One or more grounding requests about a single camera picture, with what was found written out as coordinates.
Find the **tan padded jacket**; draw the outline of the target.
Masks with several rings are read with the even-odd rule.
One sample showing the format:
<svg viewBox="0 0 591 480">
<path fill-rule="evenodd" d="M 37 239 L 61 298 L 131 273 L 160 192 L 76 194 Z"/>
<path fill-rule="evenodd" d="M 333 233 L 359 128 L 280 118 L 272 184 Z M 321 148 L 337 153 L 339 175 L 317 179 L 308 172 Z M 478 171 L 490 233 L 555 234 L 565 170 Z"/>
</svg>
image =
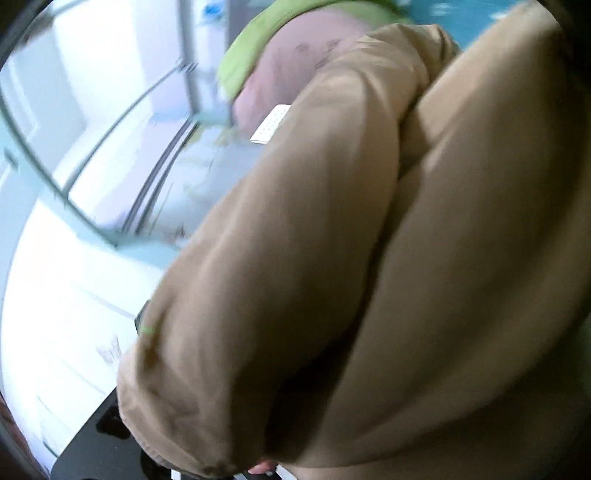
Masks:
<svg viewBox="0 0 591 480">
<path fill-rule="evenodd" d="M 171 264 L 123 358 L 157 463 L 222 478 L 590 475 L 590 5 L 459 55 L 363 37 Z"/>
</svg>

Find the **lime green jacket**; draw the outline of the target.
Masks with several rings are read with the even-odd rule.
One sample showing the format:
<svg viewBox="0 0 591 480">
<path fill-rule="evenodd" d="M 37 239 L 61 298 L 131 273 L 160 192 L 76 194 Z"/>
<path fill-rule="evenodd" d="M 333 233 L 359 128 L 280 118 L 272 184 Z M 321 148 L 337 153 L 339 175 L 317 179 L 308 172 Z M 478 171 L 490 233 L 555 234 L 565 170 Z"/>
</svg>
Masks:
<svg viewBox="0 0 591 480">
<path fill-rule="evenodd" d="M 301 50 L 311 55 L 311 68 L 339 43 L 377 28 L 409 24 L 411 20 L 393 1 L 274 1 L 256 15 L 232 41 L 217 70 L 224 99 L 233 101 L 249 84 L 266 73 L 283 72 L 280 65 Z"/>
</svg>

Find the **pink padded jacket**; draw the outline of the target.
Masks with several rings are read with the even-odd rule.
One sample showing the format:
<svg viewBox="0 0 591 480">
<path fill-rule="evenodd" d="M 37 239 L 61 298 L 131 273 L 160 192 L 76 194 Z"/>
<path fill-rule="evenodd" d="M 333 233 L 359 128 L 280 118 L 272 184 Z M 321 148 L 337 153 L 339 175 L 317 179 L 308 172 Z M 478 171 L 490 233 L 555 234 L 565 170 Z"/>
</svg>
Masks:
<svg viewBox="0 0 591 480">
<path fill-rule="evenodd" d="M 318 70 L 369 32 L 369 23 L 332 7 L 290 20 L 267 42 L 233 100 L 235 126 L 252 136 L 274 107 L 294 103 Z"/>
</svg>

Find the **teal quilted bedspread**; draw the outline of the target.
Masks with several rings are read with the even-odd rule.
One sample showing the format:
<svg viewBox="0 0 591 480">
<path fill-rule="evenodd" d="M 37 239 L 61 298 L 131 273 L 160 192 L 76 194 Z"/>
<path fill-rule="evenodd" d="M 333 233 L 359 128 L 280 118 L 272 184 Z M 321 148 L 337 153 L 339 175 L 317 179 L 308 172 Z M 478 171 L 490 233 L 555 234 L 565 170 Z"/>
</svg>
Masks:
<svg viewBox="0 0 591 480">
<path fill-rule="evenodd" d="M 517 0 L 401 0 L 396 1 L 415 23 L 438 24 L 463 49 L 504 18 Z"/>
</svg>

